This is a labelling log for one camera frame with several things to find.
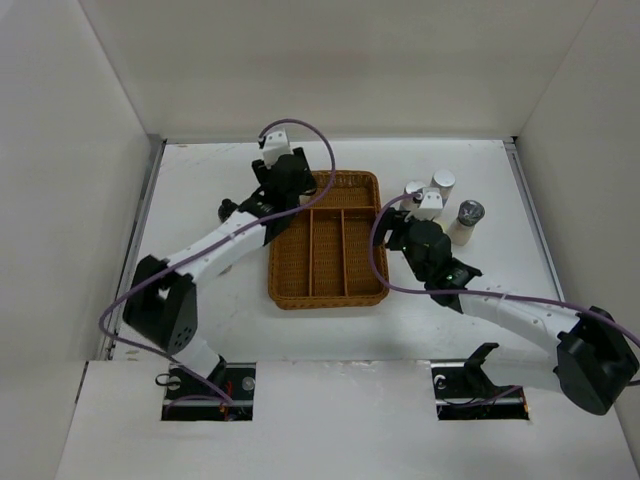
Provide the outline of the silver-lid jar blue label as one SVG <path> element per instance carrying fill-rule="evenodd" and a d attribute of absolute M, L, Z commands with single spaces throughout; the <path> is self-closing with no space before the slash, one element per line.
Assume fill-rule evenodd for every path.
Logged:
<path fill-rule="evenodd" d="M 407 198 L 401 201 L 401 208 L 406 211 L 412 211 L 419 207 L 424 190 L 427 185 L 422 181 L 410 181 L 404 187 L 404 194 Z"/>

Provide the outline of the black-lid jar beige contents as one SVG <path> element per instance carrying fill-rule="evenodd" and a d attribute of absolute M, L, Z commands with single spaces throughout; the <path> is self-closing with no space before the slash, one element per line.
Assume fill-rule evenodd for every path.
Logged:
<path fill-rule="evenodd" d="M 238 209 L 239 205 L 229 198 L 224 198 L 217 210 L 217 215 L 221 223 L 226 222 Z"/>

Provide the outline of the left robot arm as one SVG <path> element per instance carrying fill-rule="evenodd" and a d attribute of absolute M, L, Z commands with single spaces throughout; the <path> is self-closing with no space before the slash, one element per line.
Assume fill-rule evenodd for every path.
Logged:
<path fill-rule="evenodd" d="M 124 307 L 124 322 L 192 370 L 190 386 L 206 399 L 223 390 L 226 361 L 198 333 L 199 289 L 283 233 L 295 216 L 278 219 L 271 216 L 299 207 L 301 200 L 309 199 L 317 188 L 301 147 L 286 148 L 272 164 L 265 159 L 255 160 L 252 169 L 259 182 L 258 189 L 240 204 L 225 199 L 220 211 L 227 218 L 217 229 L 166 258 L 144 257 L 136 267 L 133 284 L 146 281 L 227 235 L 232 236 L 230 240 L 146 286 L 132 295 Z"/>

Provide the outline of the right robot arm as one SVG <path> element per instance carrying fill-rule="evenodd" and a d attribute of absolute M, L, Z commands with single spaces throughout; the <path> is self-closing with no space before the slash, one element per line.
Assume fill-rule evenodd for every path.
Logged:
<path fill-rule="evenodd" d="M 482 343 L 458 371 L 478 403 L 514 388 L 563 394 L 592 415 L 609 412 L 623 391 L 635 385 L 639 339 L 598 307 L 511 293 L 457 259 L 442 227 L 407 211 L 388 208 L 374 220 L 369 247 L 404 256 L 421 283 L 416 295 L 444 309 L 485 320 L 536 345 L 510 353 L 496 341 Z"/>

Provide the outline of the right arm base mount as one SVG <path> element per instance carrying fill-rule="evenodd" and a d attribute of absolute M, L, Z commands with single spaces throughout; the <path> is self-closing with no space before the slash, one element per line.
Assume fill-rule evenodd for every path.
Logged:
<path fill-rule="evenodd" d="M 497 386 L 482 370 L 498 343 L 484 343 L 466 359 L 431 362 L 435 409 L 440 421 L 529 420 L 522 387 Z"/>

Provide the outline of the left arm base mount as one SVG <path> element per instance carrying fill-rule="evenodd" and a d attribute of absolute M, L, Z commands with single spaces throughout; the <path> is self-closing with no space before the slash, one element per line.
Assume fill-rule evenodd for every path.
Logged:
<path fill-rule="evenodd" d="M 219 388 L 232 400 L 222 398 L 180 368 L 159 374 L 155 383 L 164 389 L 161 420 L 170 422 L 244 422 L 253 419 L 257 365 L 231 363 Z"/>

